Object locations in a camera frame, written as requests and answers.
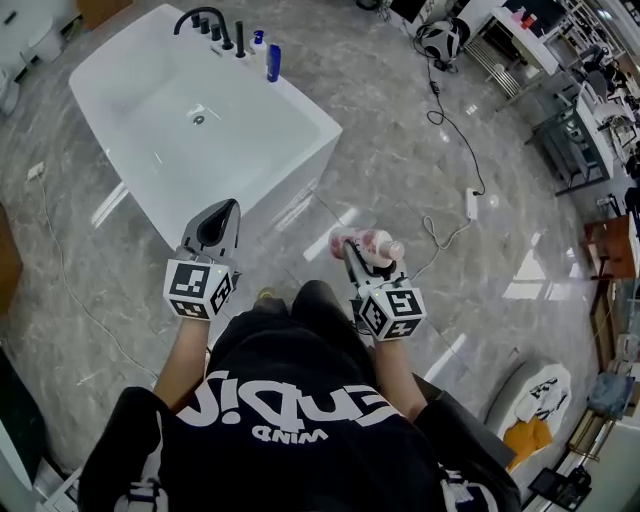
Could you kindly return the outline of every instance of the black t-shirt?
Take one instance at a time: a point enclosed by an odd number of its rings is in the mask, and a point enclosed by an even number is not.
[[[513,482],[486,454],[460,461],[475,450],[462,435],[442,460],[423,433],[442,427],[435,408],[412,424],[349,357],[291,319],[256,330],[210,365],[177,415],[147,390],[123,392],[82,474],[81,510],[113,510],[150,474],[172,511],[447,510],[441,481],[464,479],[483,484],[469,496],[489,489],[499,510],[518,509]]]

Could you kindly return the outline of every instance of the black pants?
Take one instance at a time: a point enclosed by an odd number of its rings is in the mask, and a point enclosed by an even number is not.
[[[360,368],[366,382],[376,386],[375,371],[367,348],[342,311],[331,287],[324,281],[309,281],[296,296],[291,314],[282,299],[258,299],[253,309],[233,318],[211,351],[207,372],[212,371],[235,346],[260,329],[265,317],[281,317],[287,326],[303,325],[335,349],[346,353]]]

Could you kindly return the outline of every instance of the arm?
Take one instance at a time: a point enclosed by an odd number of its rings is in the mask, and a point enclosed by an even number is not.
[[[183,320],[169,359],[158,377],[153,392],[174,412],[202,381],[209,326],[209,322],[202,320]]]
[[[410,421],[427,405],[404,352],[402,340],[376,343],[374,366],[382,395]]]

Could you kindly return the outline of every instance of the gray marble floor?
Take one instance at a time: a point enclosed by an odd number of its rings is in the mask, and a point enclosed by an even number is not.
[[[136,2],[81,35],[55,63],[37,66],[23,81],[16,112],[0,124],[2,202],[15,216],[12,230],[24,260],[0,332],[66,468],[88,456],[122,389],[150,386],[152,378],[125,360],[67,293],[42,189],[24,178],[45,162],[48,212],[69,285],[131,357],[159,371],[177,329],[162,300],[171,251],[131,197],[92,228],[91,214],[118,177],[67,85],[79,62],[158,3]],[[172,3],[183,9],[198,4]],[[241,249],[243,277],[227,315],[248,308],[263,286],[290,299],[308,279],[326,280],[346,304],[353,290],[341,263],[326,248],[305,258],[341,219],[387,229],[404,241],[410,272],[425,265],[436,247],[423,216],[433,218],[444,238],[464,222],[465,188],[479,187],[458,134],[426,119],[436,105],[425,60],[399,32],[353,2],[218,3],[229,20],[243,19],[251,30],[260,26],[280,43],[283,76],[344,128],[313,193],[259,244]],[[578,256],[581,222],[569,199],[554,197],[541,157],[523,144],[528,125],[513,108],[496,113],[500,91],[466,56],[458,64],[458,74],[433,76],[448,114],[476,151],[487,194],[478,222],[416,279],[429,322],[408,347],[416,373],[429,374],[479,417],[527,356],[549,356],[570,370],[574,399],[560,434],[514,474],[526,486],[561,453],[596,375],[588,323],[593,290]],[[213,339],[225,323],[216,325]]]

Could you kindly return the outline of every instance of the white bathtub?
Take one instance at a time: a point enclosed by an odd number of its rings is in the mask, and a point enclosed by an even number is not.
[[[342,129],[284,78],[272,84],[218,56],[189,20],[174,36],[181,14],[166,4],[146,14],[80,64],[69,85],[171,247],[194,215],[226,198],[240,203],[243,233],[257,236],[319,179]]]

